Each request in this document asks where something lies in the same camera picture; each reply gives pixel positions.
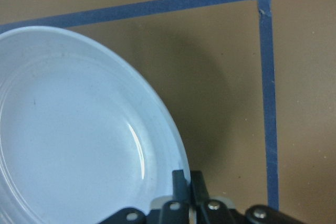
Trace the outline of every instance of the silver bolt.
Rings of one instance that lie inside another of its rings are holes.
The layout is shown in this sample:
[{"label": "silver bolt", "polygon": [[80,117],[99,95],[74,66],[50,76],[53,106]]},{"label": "silver bolt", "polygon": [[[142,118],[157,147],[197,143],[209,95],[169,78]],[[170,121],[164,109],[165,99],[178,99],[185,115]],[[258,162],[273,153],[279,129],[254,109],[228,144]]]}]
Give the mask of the silver bolt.
[{"label": "silver bolt", "polygon": [[265,210],[261,209],[261,208],[257,208],[254,210],[253,215],[259,219],[265,219],[267,214],[265,212]]},{"label": "silver bolt", "polygon": [[138,218],[138,214],[136,212],[130,212],[129,214],[126,215],[126,220],[132,221],[136,220]]},{"label": "silver bolt", "polygon": [[218,201],[212,200],[212,201],[209,202],[208,208],[211,209],[211,210],[217,210],[217,209],[220,208],[220,204],[219,204]]},{"label": "silver bolt", "polygon": [[169,205],[170,210],[178,210],[180,208],[180,203],[178,202],[171,202]]}]

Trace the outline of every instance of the blue tape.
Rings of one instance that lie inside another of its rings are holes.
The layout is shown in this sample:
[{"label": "blue tape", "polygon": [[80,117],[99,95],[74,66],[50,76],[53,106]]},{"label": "blue tape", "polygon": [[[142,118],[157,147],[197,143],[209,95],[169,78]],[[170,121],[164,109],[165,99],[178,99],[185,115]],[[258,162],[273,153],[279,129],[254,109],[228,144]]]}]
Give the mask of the blue tape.
[{"label": "blue tape", "polygon": [[245,0],[153,0],[129,5],[121,5],[84,12],[38,18],[0,26],[0,33],[23,26],[72,27],[118,19],[167,13],[209,5],[218,5]]},{"label": "blue tape", "polygon": [[271,0],[258,0],[268,205],[279,209],[278,143]]}]

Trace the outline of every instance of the vertical blue tape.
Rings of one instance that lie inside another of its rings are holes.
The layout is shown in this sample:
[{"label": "vertical blue tape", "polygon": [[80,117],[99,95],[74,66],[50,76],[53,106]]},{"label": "vertical blue tape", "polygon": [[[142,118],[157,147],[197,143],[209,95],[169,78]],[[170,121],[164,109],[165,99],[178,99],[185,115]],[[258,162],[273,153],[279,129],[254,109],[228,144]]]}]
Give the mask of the vertical blue tape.
[{"label": "vertical blue tape", "polygon": [[271,0],[258,0],[268,205],[279,209],[278,143]]}]

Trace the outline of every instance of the metal screw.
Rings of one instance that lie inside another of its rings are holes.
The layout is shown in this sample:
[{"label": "metal screw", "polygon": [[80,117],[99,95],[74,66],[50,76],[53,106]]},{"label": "metal screw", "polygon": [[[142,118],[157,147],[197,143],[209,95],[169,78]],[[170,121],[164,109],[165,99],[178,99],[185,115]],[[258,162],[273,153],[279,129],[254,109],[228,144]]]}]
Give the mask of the metal screw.
[{"label": "metal screw", "polygon": [[212,201],[209,202],[208,208],[211,209],[211,210],[217,210],[217,209],[220,208],[220,204],[219,204],[218,201],[212,200]]},{"label": "metal screw", "polygon": [[265,219],[267,214],[265,212],[265,210],[261,209],[261,208],[257,208],[254,210],[253,215],[259,219]]},{"label": "metal screw", "polygon": [[169,205],[170,210],[178,210],[180,208],[180,203],[178,202],[171,202]]},{"label": "metal screw", "polygon": [[136,212],[130,212],[129,214],[126,215],[126,220],[132,221],[136,220],[138,218],[138,214]]}]

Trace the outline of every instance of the white plate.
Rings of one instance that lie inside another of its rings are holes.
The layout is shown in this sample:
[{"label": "white plate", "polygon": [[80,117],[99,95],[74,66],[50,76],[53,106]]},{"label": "white plate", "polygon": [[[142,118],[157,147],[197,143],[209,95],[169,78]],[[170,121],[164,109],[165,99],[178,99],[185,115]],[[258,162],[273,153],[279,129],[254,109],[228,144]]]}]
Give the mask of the white plate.
[{"label": "white plate", "polygon": [[80,34],[0,35],[0,222],[93,224],[172,194],[176,126],[124,60]]}]

